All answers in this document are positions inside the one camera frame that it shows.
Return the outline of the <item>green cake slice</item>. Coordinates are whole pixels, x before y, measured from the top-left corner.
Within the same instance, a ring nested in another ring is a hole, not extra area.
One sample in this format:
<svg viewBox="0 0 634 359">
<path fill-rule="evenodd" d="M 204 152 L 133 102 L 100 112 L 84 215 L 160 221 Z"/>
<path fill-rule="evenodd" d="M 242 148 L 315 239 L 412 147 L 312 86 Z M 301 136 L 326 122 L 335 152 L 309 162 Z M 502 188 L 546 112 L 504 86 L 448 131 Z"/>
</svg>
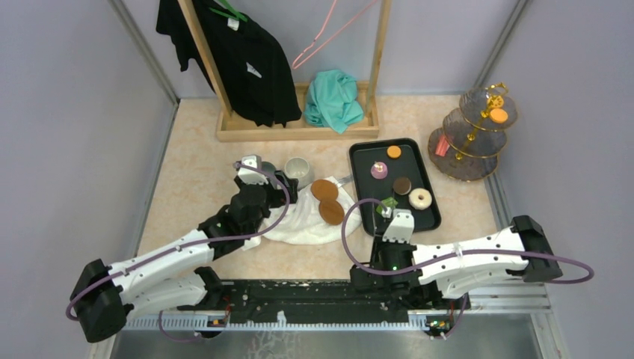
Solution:
<svg viewBox="0 0 634 359">
<path fill-rule="evenodd" d="M 375 211 L 383 218 L 390 218 L 397 205 L 398 201 L 394 197 L 388 197 L 381 201 L 381 205 L 376 206 Z"/>
</svg>

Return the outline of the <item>red cake slice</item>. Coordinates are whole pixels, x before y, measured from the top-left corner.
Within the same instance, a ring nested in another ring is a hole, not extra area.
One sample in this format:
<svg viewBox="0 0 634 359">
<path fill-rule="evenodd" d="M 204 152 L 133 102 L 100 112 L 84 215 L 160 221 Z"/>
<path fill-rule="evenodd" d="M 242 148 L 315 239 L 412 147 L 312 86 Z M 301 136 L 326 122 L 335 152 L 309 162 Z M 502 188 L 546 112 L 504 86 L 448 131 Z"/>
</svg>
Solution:
<svg viewBox="0 0 634 359">
<path fill-rule="evenodd" d="M 450 144 L 446 139 L 444 134 L 440 134 L 437 142 L 437 146 L 435 147 L 434 154 L 436 156 L 444 157 L 450 148 Z"/>
</svg>

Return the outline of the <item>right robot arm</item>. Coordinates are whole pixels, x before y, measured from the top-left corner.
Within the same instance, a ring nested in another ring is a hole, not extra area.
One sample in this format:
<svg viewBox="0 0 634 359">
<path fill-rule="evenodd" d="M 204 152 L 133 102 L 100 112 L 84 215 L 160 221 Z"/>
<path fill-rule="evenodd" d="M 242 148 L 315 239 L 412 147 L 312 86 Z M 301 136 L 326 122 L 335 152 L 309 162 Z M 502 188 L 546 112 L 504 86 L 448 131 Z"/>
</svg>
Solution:
<svg viewBox="0 0 634 359">
<path fill-rule="evenodd" d="M 384 291 L 399 297 L 421 286 L 421 298 L 440 308 L 486 284 L 520 277 L 525 283 L 549 282 L 563 272 L 555 260 L 525 256 L 550 255 L 544 231 L 528 215 L 516 216 L 509 227 L 489 236 L 444 245 L 412 245 L 414 217 L 405 210 L 378 225 L 368 264 L 376 275 L 353 266 L 350 280 L 359 292 Z"/>
</svg>

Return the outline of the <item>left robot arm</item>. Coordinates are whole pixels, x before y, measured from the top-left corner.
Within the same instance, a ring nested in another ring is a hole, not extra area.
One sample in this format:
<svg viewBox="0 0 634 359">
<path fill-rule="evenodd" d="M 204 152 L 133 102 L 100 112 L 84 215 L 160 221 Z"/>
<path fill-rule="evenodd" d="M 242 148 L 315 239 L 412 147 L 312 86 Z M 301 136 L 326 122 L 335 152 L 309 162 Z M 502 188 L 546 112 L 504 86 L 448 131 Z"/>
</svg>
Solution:
<svg viewBox="0 0 634 359">
<path fill-rule="evenodd" d="M 223 310 L 227 291 L 209 267 L 275 228 L 265 225 L 275 209 L 298 200 L 298 180 L 282 171 L 259 174 L 259 182 L 235 178 L 238 193 L 196 228 L 164 247 L 110 265 L 88 263 L 71 292 L 65 314 L 78 322 L 89 343 L 108 339 L 130 321 L 163 310 Z"/>
</svg>

